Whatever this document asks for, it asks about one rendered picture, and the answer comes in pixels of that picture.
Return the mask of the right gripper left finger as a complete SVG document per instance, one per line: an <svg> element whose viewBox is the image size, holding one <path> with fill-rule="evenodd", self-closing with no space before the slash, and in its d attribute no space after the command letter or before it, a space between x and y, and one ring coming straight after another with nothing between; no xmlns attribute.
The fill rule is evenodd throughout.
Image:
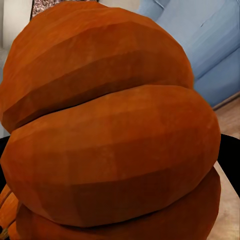
<svg viewBox="0 0 240 240"><path fill-rule="evenodd" d="M10 138L10 135L9 136L6 136L4 138L0 138L0 158L3 154L3 151L7 145L7 142ZM6 179L5 179L5 176L4 176L4 173L3 173L3 170L2 170L2 167L0 165L0 193L2 192L3 188L5 187L6 185Z"/></svg>

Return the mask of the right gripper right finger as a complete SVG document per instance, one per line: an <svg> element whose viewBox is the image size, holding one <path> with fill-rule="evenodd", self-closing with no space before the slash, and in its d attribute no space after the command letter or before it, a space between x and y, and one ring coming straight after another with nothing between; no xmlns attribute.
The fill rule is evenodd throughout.
<svg viewBox="0 0 240 240"><path fill-rule="evenodd" d="M221 133L217 162L240 197L240 139Z"/></svg>

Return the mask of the pumpkin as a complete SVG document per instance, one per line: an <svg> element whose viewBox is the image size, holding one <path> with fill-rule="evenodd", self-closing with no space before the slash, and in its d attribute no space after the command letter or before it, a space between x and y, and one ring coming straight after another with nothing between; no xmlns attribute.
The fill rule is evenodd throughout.
<svg viewBox="0 0 240 240"><path fill-rule="evenodd" d="M207 240L219 214L217 115L151 18L64 1L14 39L0 157L21 240Z"/></svg>
<svg viewBox="0 0 240 240"><path fill-rule="evenodd" d="M21 240L16 230L16 210L18 199L5 185L0 193L0 240Z"/></svg>

